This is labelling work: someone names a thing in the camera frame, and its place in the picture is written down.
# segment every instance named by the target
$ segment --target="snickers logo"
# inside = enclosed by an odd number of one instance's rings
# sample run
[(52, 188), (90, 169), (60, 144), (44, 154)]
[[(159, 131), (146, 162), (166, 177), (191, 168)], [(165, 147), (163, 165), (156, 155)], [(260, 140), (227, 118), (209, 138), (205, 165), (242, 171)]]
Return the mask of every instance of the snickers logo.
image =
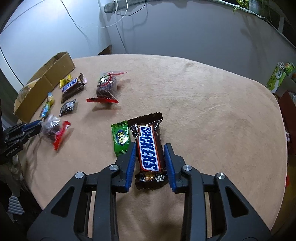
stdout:
[(69, 89), (72, 85), (77, 83), (77, 79), (75, 78), (73, 79), (71, 82), (67, 83), (63, 88), (62, 88), (62, 92), (64, 93), (67, 89)]
[(152, 126), (139, 126), (138, 138), (141, 168), (145, 171), (160, 172), (158, 152), (155, 145)]

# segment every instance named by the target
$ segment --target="blue gripper pad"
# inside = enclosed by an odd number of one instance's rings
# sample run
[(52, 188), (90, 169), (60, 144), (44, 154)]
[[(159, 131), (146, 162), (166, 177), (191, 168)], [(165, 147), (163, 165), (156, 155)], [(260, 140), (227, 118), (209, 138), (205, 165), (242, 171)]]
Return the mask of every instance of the blue gripper pad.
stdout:
[(165, 165), (167, 169), (168, 181), (172, 191), (175, 192), (177, 189), (176, 179), (175, 179), (176, 172), (172, 163), (172, 159), (171, 159), (167, 144), (164, 145), (163, 152), (165, 155)]
[(31, 127), (37, 125), (41, 120), (36, 120), (36, 121), (33, 121), (27, 125), (25, 125), (23, 128), (22, 128), (22, 131), (26, 131), (28, 129), (30, 129)]
[(129, 188), (131, 187), (131, 182), (133, 179), (133, 171), (135, 169), (136, 164), (136, 144), (132, 142), (130, 145), (133, 144), (133, 150), (131, 152), (131, 157), (128, 162), (128, 167), (126, 170), (126, 184), (125, 184), (125, 190), (128, 192)]

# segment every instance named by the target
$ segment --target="red candy wrapper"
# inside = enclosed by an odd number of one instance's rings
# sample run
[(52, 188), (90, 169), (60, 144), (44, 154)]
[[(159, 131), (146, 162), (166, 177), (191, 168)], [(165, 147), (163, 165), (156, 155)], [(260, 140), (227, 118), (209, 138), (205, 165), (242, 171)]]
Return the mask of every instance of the red candy wrapper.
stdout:
[(54, 150), (58, 150), (66, 129), (71, 126), (69, 121), (63, 121), (50, 115), (42, 124), (41, 134), (53, 143)]
[(68, 129), (68, 127), (71, 126), (71, 123), (69, 121), (64, 121), (62, 128), (59, 130), (59, 132), (55, 136), (54, 140), (54, 150), (58, 150), (59, 145), (62, 140), (62, 136), (64, 135), (65, 131)]
[(110, 71), (103, 73), (98, 79), (96, 97), (86, 99), (87, 102), (118, 103), (116, 99), (118, 80), (126, 72)]

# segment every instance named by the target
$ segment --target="dark candy wrapper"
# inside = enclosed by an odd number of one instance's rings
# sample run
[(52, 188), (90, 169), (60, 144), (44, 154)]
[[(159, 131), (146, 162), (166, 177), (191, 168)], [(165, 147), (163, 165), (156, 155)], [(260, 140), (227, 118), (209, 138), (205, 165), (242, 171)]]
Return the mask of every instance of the dark candy wrapper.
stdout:
[(65, 114), (70, 114), (74, 110), (75, 101), (76, 99), (68, 101), (65, 104), (63, 104), (63, 106), (61, 107), (61, 110), (59, 111), (59, 116), (61, 117)]
[[(157, 189), (168, 182), (159, 131), (162, 119), (161, 112), (158, 112), (128, 120), (132, 135), (136, 139), (140, 164), (140, 173), (135, 177), (138, 189)], [(151, 175), (147, 172), (162, 175), (163, 180), (151, 181), (143, 178)]]
[(73, 79), (71, 82), (67, 83), (62, 88), (63, 93), (62, 93), (61, 104), (83, 89), (84, 89), (83, 74), (80, 74), (76, 79)]
[(143, 188), (155, 189), (167, 184), (168, 176), (166, 173), (140, 172), (136, 174), (135, 181), (139, 190)]

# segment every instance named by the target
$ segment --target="snickers bar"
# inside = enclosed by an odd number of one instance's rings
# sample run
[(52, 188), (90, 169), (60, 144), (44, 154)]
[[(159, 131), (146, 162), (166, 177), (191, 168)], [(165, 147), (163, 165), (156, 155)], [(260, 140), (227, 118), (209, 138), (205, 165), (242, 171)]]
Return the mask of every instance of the snickers bar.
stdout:
[(73, 79), (71, 82), (67, 83), (62, 88), (62, 100), (61, 103), (64, 103), (67, 99), (71, 98), (79, 91), (83, 90), (84, 81), (83, 74), (80, 74), (77, 78)]
[[(159, 131), (162, 119), (161, 112), (158, 112), (128, 120), (132, 135), (136, 139), (137, 157), (140, 165), (140, 173), (135, 177), (138, 189), (157, 189), (168, 182)], [(160, 174), (164, 178), (158, 181), (143, 178), (147, 175), (150, 176), (151, 173), (158, 174), (156, 176)]]

